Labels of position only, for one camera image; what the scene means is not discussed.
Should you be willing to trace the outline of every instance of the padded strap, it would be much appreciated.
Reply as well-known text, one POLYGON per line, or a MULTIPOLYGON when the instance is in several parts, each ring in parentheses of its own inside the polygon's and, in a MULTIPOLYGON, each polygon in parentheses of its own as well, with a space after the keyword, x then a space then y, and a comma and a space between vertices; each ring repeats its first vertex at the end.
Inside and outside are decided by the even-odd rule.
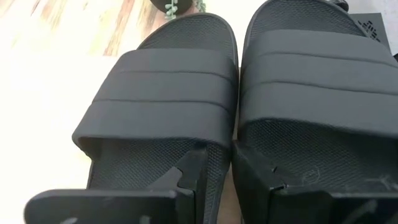
POLYGON ((241 119, 289 119, 398 135, 398 63, 369 38, 275 30, 243 61, 241 119))
POLYGON ((73 140, 88 154, 95 139, 190 138, 228 147, 237 87, 235 64, 219 52, 134 50, 111 70, 73 140))

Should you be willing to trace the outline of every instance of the plant pot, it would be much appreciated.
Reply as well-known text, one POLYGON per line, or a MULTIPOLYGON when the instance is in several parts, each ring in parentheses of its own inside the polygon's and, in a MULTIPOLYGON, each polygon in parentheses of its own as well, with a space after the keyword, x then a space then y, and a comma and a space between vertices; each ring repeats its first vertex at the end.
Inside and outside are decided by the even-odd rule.
MULTIPOLYGON (((167 12, 168 9, 165 8, 166 4, 170 4, 172 0, 150 0, 152 4, 160 11, 167 12)), ((188 11, 192 6, 192 0, 178 0, 178 3, 174 4, 178 7, 175 15, 180 15, 188 11)))

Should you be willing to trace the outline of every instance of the white surface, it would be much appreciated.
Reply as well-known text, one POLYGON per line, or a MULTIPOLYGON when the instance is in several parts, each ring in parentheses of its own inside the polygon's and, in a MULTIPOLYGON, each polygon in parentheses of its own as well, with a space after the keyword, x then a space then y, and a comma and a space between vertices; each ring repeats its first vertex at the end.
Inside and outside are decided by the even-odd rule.
POLYGON ((23 223, 41 191, 85 188, 90 160, 71 135, 115 61, 0 55, 0 223, 23 223))

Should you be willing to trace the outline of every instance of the slide sandal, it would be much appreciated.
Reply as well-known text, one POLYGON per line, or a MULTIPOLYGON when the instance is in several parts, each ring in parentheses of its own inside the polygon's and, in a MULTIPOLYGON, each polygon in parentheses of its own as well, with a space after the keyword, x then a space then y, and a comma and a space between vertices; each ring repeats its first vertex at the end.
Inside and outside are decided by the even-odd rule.
POLYGON ((216 223, 237 98, 227 22, 165 24, 121 56, 73 133, 92 159, 87 190, 35 196, 27 223, 216 223))
POLYGON ((328 2, 270 0, 244 52, 232 166, 245 223, 397 223, 389 50, 328 2))

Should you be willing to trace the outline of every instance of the wooden surface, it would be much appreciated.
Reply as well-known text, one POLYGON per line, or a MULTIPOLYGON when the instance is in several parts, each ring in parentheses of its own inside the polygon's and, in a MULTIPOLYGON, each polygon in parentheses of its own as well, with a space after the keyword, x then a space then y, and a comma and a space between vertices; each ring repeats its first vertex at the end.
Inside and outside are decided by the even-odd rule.
POLYGON ((229 170, 225 177, 217 223, 241 224, 241 209, 239 207, 238 196, 235 191, 232 169, 229 170))
POLYGON ((149 0, 0 0, 0 47, 117 56, 166 22, 149 0))

